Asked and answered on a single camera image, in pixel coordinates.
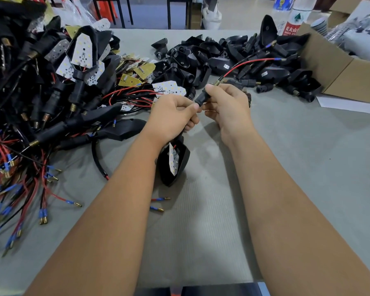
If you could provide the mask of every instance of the forearm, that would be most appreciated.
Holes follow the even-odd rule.
[[[231,148],[272,296],[370,295],[370,271],[252,129]]]
[[[133,295],[159,151],[139,135],[25,295]]]

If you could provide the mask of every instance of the floor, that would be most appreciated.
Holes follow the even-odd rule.
[[[120,0],[125,27],[128,29],[167,29],[167,0],[130,0],[134,25],[130,17],[126,0]],[[118,6],[113,3],[116,12]],[[259,30],[260,23],[266,14],[271,14],[272,0],[219,0],[219,10],[222,12],[221,29]],[[171,3],[171,28],[186,29],[185,3]],[[308,22],[311,23],[326,13],[314,11]],[[120,19],[112,28],[121,28]]]

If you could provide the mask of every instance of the person's left arm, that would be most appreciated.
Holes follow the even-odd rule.
[[[133,295],[156,159],[165,144],[199,122],[196,112],[201,109],[185,97],[160,97],[119,167],[25,296]]]

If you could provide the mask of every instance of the person's right arm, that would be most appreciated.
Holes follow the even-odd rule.
[[[202,106],[236,166],[257,262],[272,296],[367,295],[370,271],[255,130],[247,96],[206,86]]]

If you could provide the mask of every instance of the person's right hand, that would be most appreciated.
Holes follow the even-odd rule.
[[[206,85],[211,98],[202,105],[205,115],[217,122],[221,138],[229,148],[253,129],[248,98],[241,90],[230,84]]]

